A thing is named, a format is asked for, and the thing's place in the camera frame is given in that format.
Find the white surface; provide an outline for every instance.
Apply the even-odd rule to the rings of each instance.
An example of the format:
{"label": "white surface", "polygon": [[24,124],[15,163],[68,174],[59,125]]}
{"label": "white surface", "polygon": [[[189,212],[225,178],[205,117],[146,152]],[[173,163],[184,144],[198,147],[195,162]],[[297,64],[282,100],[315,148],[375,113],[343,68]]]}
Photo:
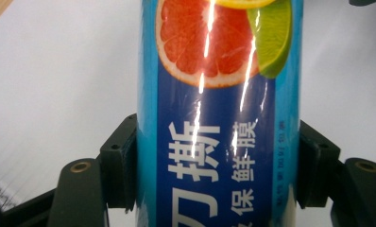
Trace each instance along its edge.
{"label": "white surface", "polygon": [[[0,18],[0,177],[25,201],[136,112],[140,1],[14,1]],[[376,3],[305,0],[301,119],[376,161]],[[331,226],[330,208],[297,226]],[[133,214],[111,211],[112,226]]]}

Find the glossy label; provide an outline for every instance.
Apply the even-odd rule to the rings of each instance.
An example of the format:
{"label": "glossy label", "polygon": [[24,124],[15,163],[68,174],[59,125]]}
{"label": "glossy label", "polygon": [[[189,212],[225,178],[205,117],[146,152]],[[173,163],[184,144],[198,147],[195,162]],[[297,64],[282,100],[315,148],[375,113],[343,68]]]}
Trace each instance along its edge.
{"label": "glossy label", "polygon": [[138,226],[292,225],[301,4],[143,10]]}

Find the red grapefruit flesh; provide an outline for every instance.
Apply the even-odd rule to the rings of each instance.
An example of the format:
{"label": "red grapefruit flesh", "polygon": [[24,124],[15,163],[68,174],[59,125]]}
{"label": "red grapefruit flesh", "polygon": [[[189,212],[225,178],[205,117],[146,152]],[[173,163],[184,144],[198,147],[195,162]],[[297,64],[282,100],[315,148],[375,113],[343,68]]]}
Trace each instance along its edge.
{"label": "red grapefruit flesh", "polygon": [[259,71],[253,39],[244,9],[206,0],[159,0],[159,56],[167,71],[185,83],[221,88],[253,77]]}

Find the lime slice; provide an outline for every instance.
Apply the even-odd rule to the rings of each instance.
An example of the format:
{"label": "lime slice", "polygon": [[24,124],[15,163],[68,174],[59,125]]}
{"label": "lime slice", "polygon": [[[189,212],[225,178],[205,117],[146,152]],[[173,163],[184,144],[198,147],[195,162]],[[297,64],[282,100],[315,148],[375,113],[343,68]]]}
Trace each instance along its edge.
{"label": "lime slice", "polygon": [[259,9],[247,9],[250,28],[256,39],[260,74],[274,79],[283,69],[291,45],[290,0],[276,0]]}
{"label": "lime slice", "polygon": [[233,9],[253,9],[267,6],[275,0],[208,0],[217,5]]}

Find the white chinese characters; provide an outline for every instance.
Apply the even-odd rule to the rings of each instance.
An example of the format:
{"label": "white chinese characters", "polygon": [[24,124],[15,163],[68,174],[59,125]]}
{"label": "white chinese characters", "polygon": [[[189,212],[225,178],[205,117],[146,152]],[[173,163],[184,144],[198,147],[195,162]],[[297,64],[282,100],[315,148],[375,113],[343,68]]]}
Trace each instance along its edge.
{"label": "white chinese characters", "polygon": [[199,221],[179,213],[179,200],[188,200],[192,202],[205,203],[209,207],[209,218],[217,216],[217,200],[212,196],[173,188],[173,227],[178,227],[179,224],[184,224],[186,226],[204,227],[204,225]]}
{"label": "white chinese characters", "polygon": [[178,179],[183,179],[184,175],[191,175],[194,182],[200,181],[201,177],[211,178],[212,182],[218,181],[218,173],[215,170],[218,162],[210,154],[219,141],[202,134],[220,133],[220,127],[201,126],[195,130],[194,126],[185,121],[182,134],[176,132],[173,122],[168,128],[174,141],[168,145],[168,158],[175,162],[175,165],[168,166],[168,171],[175,172]]}
{"label": "white chinese characters", "polygon": [[246,189],[242,191],[232,191],[232,205],[231,210],[237,213],[239,216],[244,215],[244,212],[251,212],[253,211],[253,190],[250,189],[247,191]]}
{"label": "white chinese characters", "polygon": [[255,148],[255,122],[238,123],[235,122],[232,128],[236,135],[236,145],[238,148]]}
{"label": "white chinese characters", "polygon": [[234,157],[232,159],[234,161],[234,171],[232,173],[231,178],[236,180],[238,183],[240,182],[253,182],[253,168],[252,166],[255,165],[255,160],[250,160],[250,156],[247,157]]}

